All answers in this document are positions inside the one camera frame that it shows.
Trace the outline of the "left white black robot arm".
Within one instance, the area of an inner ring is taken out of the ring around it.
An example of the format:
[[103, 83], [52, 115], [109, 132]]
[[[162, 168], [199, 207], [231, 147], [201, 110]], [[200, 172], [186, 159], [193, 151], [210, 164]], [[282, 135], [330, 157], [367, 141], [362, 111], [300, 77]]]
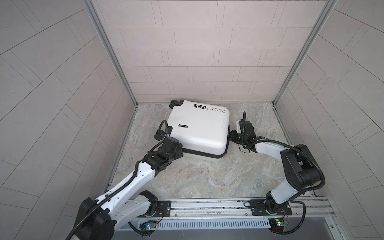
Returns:
[[131, 197], [172, 161], [183, 157], [183, 145], [173, 137], [165, 137], [157, 147], [158, 150], [148, 152], [136, 162], [134, 171], [114, 188], [95, 200], [87, 198], [81, 203], [68, 240], [110, 240], [134, 218], [155, 212], [158, 199], [151, 192], [144, 191], [135, 199]]

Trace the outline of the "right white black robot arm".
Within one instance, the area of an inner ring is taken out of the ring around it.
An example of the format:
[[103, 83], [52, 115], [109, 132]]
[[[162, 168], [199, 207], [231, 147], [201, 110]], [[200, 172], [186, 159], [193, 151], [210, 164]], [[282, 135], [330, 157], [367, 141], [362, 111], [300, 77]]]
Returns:
[[230, 140], [247, 153], [268, 155], [282, 162], [285, 178], [266, 194], [264, 202], [264, 209], [270, 215], [278, 214], [287, 202], [308, 191], [321, 189], [326, 183], [323, 171], [305, 145], [291, 146], [257, 137], [252, 123], [245, 119], [237, 121], [237, 129], [230, 132]]

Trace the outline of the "white suitcase with black lining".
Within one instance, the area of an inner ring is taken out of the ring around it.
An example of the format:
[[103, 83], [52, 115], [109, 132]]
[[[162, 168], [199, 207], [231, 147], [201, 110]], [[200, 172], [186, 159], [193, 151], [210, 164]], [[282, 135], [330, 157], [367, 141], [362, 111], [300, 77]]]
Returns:
[[190, 157], [219, 160], [229, 146], [230, 111], [226, 107], [187, 100], [169, 104], [168, 130], [157, 130], [158, 141], [168, 134], [180, 141], [183, 153]]

